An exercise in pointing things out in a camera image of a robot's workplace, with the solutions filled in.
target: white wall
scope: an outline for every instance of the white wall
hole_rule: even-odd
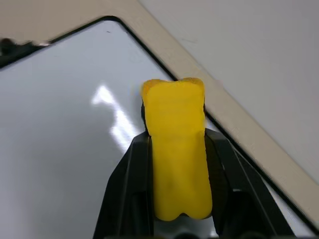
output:
[[[319,1],[140,2],[318,183]]]

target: black edge trim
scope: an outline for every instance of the black edge trim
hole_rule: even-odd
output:
[[[164,72],[173,80],[177,81],[175,75],[159,60],[151,50],[135,35],[135,33],[127,27],[127,25],[116,16],[103,16],[88,24],[85,24],[75,30],[67,32],[57,38],[49,40],[50,44],[54,44],[68,36],[71,36],[77,32],[84,30],[94,24],[101,21],[116,21],[118,22],[133,38],[134,40],[149,54],[149,56],[161,67]],[[275,182],[256,164],[256,162],[246,153],[244,149],[234,140],[234,138],[224,129],[224,127],[213,117],[213,115],[205,111],[206,117],[216,126],[216,128],[230,141],[233,147],[241,154],[241,156],[264,178],[264,180],[275,190],[275,192],[285,201],[285,203],[294,211],[294,213],[313,231],[314,234],[319,235],[319,229],[307,218],[307,216],[295,205],[295,203],[290,200],[285,193],[275,184]]]
[[[247,175],[248,183],[251,185],[253,193],[258,199],[258,203],[262,208],[263,213],[266,214],[266,219],[268,221],[271,219],[269,223],[275,229],[276,234],[281,236],[294,236],[295,234],[262,178],[241,155],[235,152],[235,150],[234,153],[237,156],[237,160],[240,163],[243,172]]]

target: black object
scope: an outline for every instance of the black object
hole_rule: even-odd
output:
[[[122,239],[122,238],[123,237],[105,237],[104,239]],[[222,237],[222,238],[223,239],[295,239],[295,237],[270,237],[270,238],[267,238],[259,233],[247,233],[239,238],[230,238],[230,237]],[[136,237],[125,237],[125,239],[136,239]],[[165,239],[165,238],[162,238],[162,237],[142,237],[142,239]],[[176,236],[174,239],[199,239],[199,238],[193,234],[182,234],[182,235]],[[301,239],[318,239],[318,237],[301,238]]]
[[[216,232],[293,236],[260,176],[243,164],[229,141],[206,129],[205,146]],[[109,179],[93,239],[153,236],[154,219],[152,141],[144,132],[133,139]]]
[[[11,64],[33,52],[43,48],[36,46],[32,42],[27,42],[23,45],[16,44],[12,39],[3,38],[0,40],[0,69],[8,64]]]
[[[146,51],[149,56],[156,62],[156,64],[170,77],[171,80],[173,81],[177,81],[177,78],[175,77],[175,75],[162,63],[161,60],[159,60],[151,51],[150,49],[134,34],[134,32],[118,17],[116,16],[103,16],[100,17],[88,24],[85,24],[77,29],[74,29],[66,34],[63,34],[55,39],[49,40],[47,41],[49,45],[54,45],[54,43],[57,43],[69,36],[72,36],[73,34],[76,34],[94,24],[100,23],[102,21],[115,21],[118,24],[120,24],[125,31],[128,33],[128,35],[130,35],[138,45],[141,46],[141,48]],[[31,42],[27,43],[23,48],[20,48],[19,50],[17,49],[17,51],[14,54],[3,54],[2,56],[0,56],[0,69],[8,66],[12,63],[14,63],[15,61],[18,61],[22,58],[31,56],[33,53],[37,52],[38,50],[40,50],[41,48],[44,48],[43,46],[34,46]],[[220,122],[218,122],[216,120],[216,118],[213,116],[213,114],[205,111],[205,114],[207,116],[207,118],[218,128],[218,130],[229,140],[229,142],[231,143],[231,145],[236,149],[235,153],[237,154],[237,156],[240,159],[240,162],[242,162],[243,167],[245,169],[247,169],[247,171],[253,171],[255,173],[255,171],[258,172],[259,175],[262,176],[262,178],[274,189],[274,191],[285,201],[285,203],[287,203],[287,205],[294,211],[294,213],[296,213],[296,215],[312,230],[312,232],[316,235],[319,235],[319,230],[316,228],[316,226],[311,222],[311,220],[309,220],[307,218],[307,216],[300,211],[300,209],[294,204],[294,202],[292,202],[287,196],[286,194],[275,184],[274,181],[272,181],[272,179],[255,163],[254,159],[252,159],[246,152],[244,149],[242,149],[242,147],[235,141],[235,139],[233,139],[233,137],[231,136],[231,134],[228,133],[227,130],[224,129],[224,127],[221,125]]]

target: white surface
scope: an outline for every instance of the white surface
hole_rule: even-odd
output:
[[[151,78],[167,76],[111,21],[1,71],[0,238],[92,237]]]
[[[319,1],[140,2],[318,183]]]

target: yellow foam block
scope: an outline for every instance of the yellow foam block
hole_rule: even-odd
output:
[[[149,80],[142,98],[153,145],[155,215],[171,221],[185,213],[195,219],[212,210],[205,152],[204,84]]]

